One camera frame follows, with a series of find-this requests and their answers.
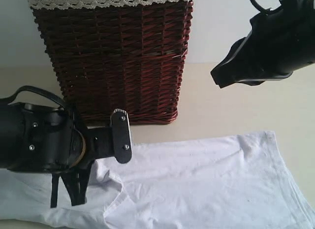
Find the beige surface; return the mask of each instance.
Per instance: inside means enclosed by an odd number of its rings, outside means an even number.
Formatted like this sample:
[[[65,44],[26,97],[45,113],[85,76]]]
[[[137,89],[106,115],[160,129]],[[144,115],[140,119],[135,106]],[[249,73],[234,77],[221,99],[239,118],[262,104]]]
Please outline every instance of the beige surface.
[[[314,66],[296,71],[281,82],[258,87],[233,85],[220,90],[209,72],[214,64],[186,65],[179,117],[167,126],[132,127],[134,143],[163,142],[276,131],[281,154],[297,184],[315,206],[315,71]],[[59,94],[51,68],[0,70],[0,95],[12,94],[24,84],[37,85]],[[46,104],[32,96],[33,101]],[[39,224],[1,221],[2,229],[37,229]]]

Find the bolt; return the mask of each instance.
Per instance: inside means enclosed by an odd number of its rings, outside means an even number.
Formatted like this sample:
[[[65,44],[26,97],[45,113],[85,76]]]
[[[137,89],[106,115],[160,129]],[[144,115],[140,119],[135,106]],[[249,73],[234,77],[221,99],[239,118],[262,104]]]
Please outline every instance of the bolt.
[[[125,144],[125,145],[124,145],[124,149],[125,149],[125,150],[128,150],[128,149],[130,149],[130,146],[127,145],[127,144]]]
[[[29,149],[30,149],[31,151],[33,151],[33,150],[35,150],[35,146],[31,144],[30,147],[29,147]]]

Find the basket weave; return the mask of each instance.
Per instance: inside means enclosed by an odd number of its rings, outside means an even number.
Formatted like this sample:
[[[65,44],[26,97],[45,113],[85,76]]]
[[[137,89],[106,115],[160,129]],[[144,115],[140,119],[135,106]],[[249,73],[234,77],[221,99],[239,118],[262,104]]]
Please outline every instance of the basket weave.
[[[32,10],[62,94],[88,125],[116,108],[132,124],[168,124],[177,117],[192,5]]]

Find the white wall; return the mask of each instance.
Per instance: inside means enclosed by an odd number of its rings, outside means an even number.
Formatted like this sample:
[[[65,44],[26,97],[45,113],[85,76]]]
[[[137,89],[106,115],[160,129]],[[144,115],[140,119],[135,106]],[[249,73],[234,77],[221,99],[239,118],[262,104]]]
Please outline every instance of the white wall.
[[[194,0],[188,63],[221,61],[257,13],[249,0]],[[26,0],[0,0],[0,67],[50,65]]]

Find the brown wicker basket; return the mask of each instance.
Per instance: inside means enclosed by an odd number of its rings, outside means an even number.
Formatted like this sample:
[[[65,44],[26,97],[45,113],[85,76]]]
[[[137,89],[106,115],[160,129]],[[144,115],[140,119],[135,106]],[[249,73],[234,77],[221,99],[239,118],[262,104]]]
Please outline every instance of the brown wicker basket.
[[[177,117],[192,5],[32,10],[62,94],[88,125],[116,108],[132,124],[168,124]]]

